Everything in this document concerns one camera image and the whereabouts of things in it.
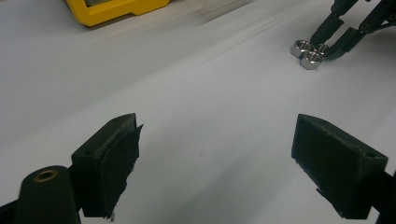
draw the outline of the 3d-printed gripper part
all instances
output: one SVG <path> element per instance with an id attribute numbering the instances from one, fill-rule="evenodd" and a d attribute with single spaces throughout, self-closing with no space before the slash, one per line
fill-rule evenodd
<path id="1" fill-rule="evenodd" d="M 80 223 L 67 168 L 50 166 L 26 176 L 12 223 Z"/>
<path id="2" fill-rule="evenodd" d="M 366 219 L 388 158 L 330 122 L 299 115 L 291 156 L 341 217 Z"/>
<path id="3" fill-rule="evenodd" d="M 134 114 L 112 119 L 73 153 L 69 170 L 85 217 L 111 217 L 139 157 L 142 126 Z"/>
<path id="4" fill-rule="evenodd" d="M 311 36 L 312 45 L 324 44 L 344 23 L 345 15 L 358 0 L 334 0 L 332 13 Z M 380 0 L 373 11 L 360 24 L 359 29 L 349 28 L 324 55 L 327 60 L 342 57 L 350 52 L 368 34 L 396 25 L 396 0 Z"/>
<path id="5" fill-rule="evenodd" d="M 0 223 L 1 224 L 12 224 L 15 216 L 15 208 L 17 207 L 17 201 L 5 204 L 0 207 Z"/>

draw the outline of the hex nut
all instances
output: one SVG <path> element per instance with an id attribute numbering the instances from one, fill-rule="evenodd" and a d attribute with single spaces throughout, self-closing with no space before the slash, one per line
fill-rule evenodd
<path id="1" fill-rule="evenodd" d="M 303 57 L 304 52 L 310 51 L 312 49 L 311 44 L 306 40 L 296 40 L 294 45 L 291 46 L 290 53 L 296 58 Z"/>
<path id="2" fill-rule="evenodd" d="M 314 50 L 314 52 L 319 53 L 324 57 L 326 53 L 329 51 L 329 46 L 325 44 L 317 44 L 312 46 L 312 49 Z"/>
<path id="3" fill-rule="evenodd" d="M 321 61 L 321 54 L 314 51 L 307 51 L 304 53 L 303 58 L 300 61 L 300 65 L 306 70 L 314 70 L 319 67 Z"/>

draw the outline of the white table surface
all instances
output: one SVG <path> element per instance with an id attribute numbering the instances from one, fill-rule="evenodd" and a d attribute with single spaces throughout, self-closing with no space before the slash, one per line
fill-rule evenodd
<path id="1" fill-rule="evenodd" d="M 376 2 L 359 2 L 343 31 Z M 179 0 L 90 29 L 62 0 L 0 1 L 0 204 L 18 198 L 25 176 L 70 166 L 107 121 L 135 112 L 145 124 L 141 157 L 117 223 L 374 223 L 374 209 L 368 220 L 341 219 L 290 157 L 304 113 L 381 151 L 387 172 L 396 170 L 396 30 L 315 71 L 290 55 L 331 4 L 208 11 Z"/>

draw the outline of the screw hole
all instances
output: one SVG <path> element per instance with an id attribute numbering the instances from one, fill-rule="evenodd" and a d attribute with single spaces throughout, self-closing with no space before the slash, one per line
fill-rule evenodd
<path id="1" fill-rule="evenodd" d="M 332 11 L 335 11 L 335 10 L 337 10 L 338 9 L 338 5 L 333 5 L 332 6 Z"/>
<path id="2" fill-rule="evenodd" d="M 395 21 L 396 20 L 396 14 L 392 14 L 389 16 L 390 21 Z"/>
<path id="3" fill-rule="evenodd" d="M 365 30 L 365 29 L 367 29 L 368 26 L 369 26 L 369 25 L 367 25 L 367 23 L 364 23 L 364 24 L 361 25 L 361 29 L 362 29 L 362 30 Z"/>
<path id="4" fill-rule="evenodd" d="M 42 183 L 51 180 L 58 174 L 56 170 L 46 170 L 41 172 L 40 174 L 36 175 L 34 181 L 36 183 Z"/>

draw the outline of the yellow case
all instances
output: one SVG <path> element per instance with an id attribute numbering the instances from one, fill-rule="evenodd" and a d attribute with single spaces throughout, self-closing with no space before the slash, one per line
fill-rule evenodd
<path id="1" fill-rule="evenodd" d="M 132 13 L 136 16 L 166 7 L 169 0 L 109 0 L 87 7 L 84 0 L 66 0 L 76 20 L 87 26 Z"/>

